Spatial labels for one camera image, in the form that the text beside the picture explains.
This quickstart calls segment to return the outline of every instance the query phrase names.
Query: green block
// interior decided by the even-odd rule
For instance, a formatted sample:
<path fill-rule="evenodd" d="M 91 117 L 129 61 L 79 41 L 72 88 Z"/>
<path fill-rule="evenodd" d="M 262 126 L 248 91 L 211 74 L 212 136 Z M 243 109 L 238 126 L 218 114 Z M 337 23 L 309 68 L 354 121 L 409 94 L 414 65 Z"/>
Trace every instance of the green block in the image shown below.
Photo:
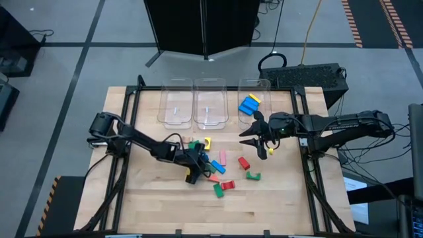
<path fill-rule="evenodd" d="M 214 188 L 214 192 L 216 193 L 216 196 L 218 197 L 218 198 L 221 198 L 221 197 L 223 197 L 223 190 L 222 190 L 222 188 L 220 187 L 220 184 L 219 183 L 217 183 L 217 184 L 215 184 L 215 185 L 213 185 L 213 188 Z"/>
<path fill-rule="evenodd" d="M 198 140 L 188 143 L 188 148 L 193 149 L 196 146 L 197 143 L 199 143 Z"/>
<path fill-rule="evenodd" d="M 209 171 L 210 171 L 211 173 L 216 173 L 216 168 L 215 168 L 213 165 L 207 164 L 207 166 L 208 166 Z"/>
<path fill-rule="evenodd" d="M 247 179 L 260 180 L 261 178 L 262 178 L 261 173 L 258 173 L 256 176 L 252 176 L 250 171 L 247 172 Z"/>

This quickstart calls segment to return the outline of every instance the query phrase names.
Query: blue block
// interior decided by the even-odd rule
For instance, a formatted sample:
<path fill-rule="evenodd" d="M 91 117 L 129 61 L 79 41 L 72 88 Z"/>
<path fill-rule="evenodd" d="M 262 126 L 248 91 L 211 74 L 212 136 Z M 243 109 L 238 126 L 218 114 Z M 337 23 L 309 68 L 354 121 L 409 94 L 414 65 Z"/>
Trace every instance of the blue block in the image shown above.
<path fill-rule="evenodd" d="M 254 105 L 254 104 L 252 104 L 252 103 L 249 103 L 249 102 L 247 102 L 246 100 L 244 100 L 244 101 L 243 101 L 243 103 L 242 103 L 241 105 L 243 105 L 243 106 L 245 106 L 246 108 L 248 108 L 248 109 L 252 110 L 253 112 L 255 112 L 255 111 L 257 111 L 257 110 L 258 110 L 258 106 Z"/>
<path fill-rule="evenodd" d="M 253 104 L 253 105 L 255 105 L 255 106 L 258 106 L 258 102 L 256 100 L 250 98 L 250 97 L 246 97 L 245 100 L 244 100 L 244 102 L 246 102 L 246 101 L 249 102 L 249 103 L 251 103 L 251 104 Z"/>
<path fill-rule="evenodd" d="M 244 112 L 245 114 L 247 114 L 247 115 L 249 115 L 249 116 L 251 116 L 251 115 L 252 115 L 252 113 L 253 113 L 253 111 L 252 111 L 252 110 L 250 110 L 250 109 L 246 108 L 246 107 L 245 107 L 245 106 L 243 106 L 243 105 L 239 106 L 239 107 L 238 107 L 238 109 L 239 109 L 241 112 Z"/>
<path fill-rule="evenodd" d="M 217 161 L 212 161 L 211 165 L 213 165 L 213 167 L 215 167 L 221 174 L 224 174 L 226 171 L 226 169 L 223 168 L 223 166 L 221 166 Z"/>

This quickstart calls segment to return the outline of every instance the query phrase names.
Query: pink block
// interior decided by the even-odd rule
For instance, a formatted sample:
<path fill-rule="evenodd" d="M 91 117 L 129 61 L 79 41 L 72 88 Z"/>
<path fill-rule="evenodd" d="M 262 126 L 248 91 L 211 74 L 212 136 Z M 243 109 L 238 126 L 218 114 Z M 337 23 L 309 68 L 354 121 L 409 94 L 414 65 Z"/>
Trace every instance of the pink block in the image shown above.
<path fill-rule="evenodd" d="M 220 164 L 222 166 L 226 166 L 226 152 L 224 149 L 220 150 L 219 159 L 220 159 Z"/>

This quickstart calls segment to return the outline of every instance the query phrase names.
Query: black panel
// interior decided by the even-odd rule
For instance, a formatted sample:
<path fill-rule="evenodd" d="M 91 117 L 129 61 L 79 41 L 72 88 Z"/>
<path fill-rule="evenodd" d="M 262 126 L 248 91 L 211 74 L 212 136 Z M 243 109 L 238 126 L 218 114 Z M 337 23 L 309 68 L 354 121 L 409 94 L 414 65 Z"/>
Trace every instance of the black panel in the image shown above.
<path fill-rule="evenodd" d="M 34 60 L 41 48 L 39 43 L 13 16 L 0 7 L 0 56 L 17 61 L 24 58 L 27 63 L 24 69 L 2 73 L 9 77 L 29 76 L 34 67 Z"/>
<path fill-rule="evenodd" d="M 398 48 L 379 0 L 349 0 L 364 48 Z"/>
<path fill-rule="evenodd" d="M 160 50 L 203 55 L 200 0 L 144 0 Z"/>
<path fill-rule="evenodd" d="M 207 49 L 215 54 L 250 44 L 260 0 L 207 0 Z"/>
<path fill-rule="evenodd" d="M 414 48 L 423 48 L 423 1 L 392 0 Z"/>

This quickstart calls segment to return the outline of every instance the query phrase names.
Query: red block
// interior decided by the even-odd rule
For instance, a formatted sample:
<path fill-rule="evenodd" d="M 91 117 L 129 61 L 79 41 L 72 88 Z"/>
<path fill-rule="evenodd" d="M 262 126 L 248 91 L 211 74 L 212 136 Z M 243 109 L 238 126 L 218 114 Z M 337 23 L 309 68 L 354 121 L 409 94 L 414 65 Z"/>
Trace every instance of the red block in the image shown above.
<path fill-rule="evenodd" d="M 250 164 L 247 162 L 247 160 L 244 159 L 244 157 L 240 157 L 238 159 L 238 162 L 241 164 L 241 166 L 244 168 L 244 170 L 247 170 L 250 168 Z"/>
<path fill-rule="evenodd" d="M 220 187 L 222 187 L 222 190 L 227 190 L 231 188 L 235 188 L 235 181 L 229 181 L 229 182 L 223 182 L 220 184 Z"/>

